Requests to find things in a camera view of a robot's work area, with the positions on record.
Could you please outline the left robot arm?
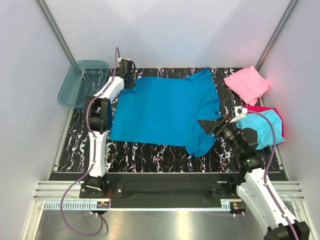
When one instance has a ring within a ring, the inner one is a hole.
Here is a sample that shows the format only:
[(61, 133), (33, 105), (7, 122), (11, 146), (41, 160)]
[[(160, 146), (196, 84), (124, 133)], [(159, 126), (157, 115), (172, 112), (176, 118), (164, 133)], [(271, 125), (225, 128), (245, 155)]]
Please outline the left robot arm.
[(85, 124), (89, 136), (89, 166), (84, 175), (85, 189), (97, 198), (108, 193), (106, 168), (106, 141), (113, 124), (112, 102), (124, 89), (133, 87), (135, 63), (130, 59), (119, 58), (116, 67), (106, 84), (95, 95), (85, 99)]

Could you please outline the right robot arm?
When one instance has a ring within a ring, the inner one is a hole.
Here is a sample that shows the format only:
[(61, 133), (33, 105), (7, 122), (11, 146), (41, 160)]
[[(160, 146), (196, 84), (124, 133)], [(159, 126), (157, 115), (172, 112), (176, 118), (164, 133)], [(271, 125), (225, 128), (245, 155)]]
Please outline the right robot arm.
[(273, 187), (268, 171), (257, 156), (258, 134), (254, 129), (239, 130), (226, 116), (199, 120), (207, 135), (222, 138), (235, 151), (238, 176), (231, 177), (228, 195), (241, 198), (260, 225), (265, 240), (307, 240), (310, 228), (288, 210)]

